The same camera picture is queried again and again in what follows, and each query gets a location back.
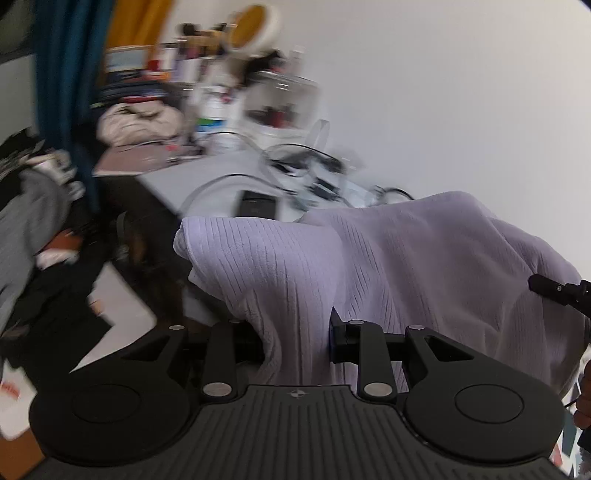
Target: hand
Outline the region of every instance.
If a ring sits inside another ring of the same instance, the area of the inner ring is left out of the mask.
[[[591,361],[585,365],[585,372],[580,383],[581,395],[577,400],[574,424],[581,430],[591,427]]]

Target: crosshair logo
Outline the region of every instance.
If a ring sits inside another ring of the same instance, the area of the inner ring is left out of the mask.
[[[299,388],[290,392],[290,396],[294,397],[296,400],[299,400],[304,395],[307,395],[307,393],[303,390],[300,390]]]

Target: blue curtain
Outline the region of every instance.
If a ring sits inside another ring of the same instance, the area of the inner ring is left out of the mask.
[[[115,0],[37,0],[35,73],[37,125],[52,147],[64,148],[86,185],[93,210],[98,195],[93,161],[72,130],[89,119]]]

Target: purple fabric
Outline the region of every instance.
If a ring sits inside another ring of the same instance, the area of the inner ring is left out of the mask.
[[[185,218],[174,247],[193,264],[189,280],[261,336],[266,360],[254,382],[355,384],[355,366],[328,359],[333,306],[385,332],[428,326],[560,394],[586,346],[585,317],[527,284],[532,273],[578,284],[575,268],[462,192],[313,210],[297,223]]]

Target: pile of clothes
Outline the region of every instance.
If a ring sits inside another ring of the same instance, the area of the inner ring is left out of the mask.
[[[23,367],[37,390],[110,328],[87,300],[108,247],[75,175],[24,130],[0,145],[0,371]]]

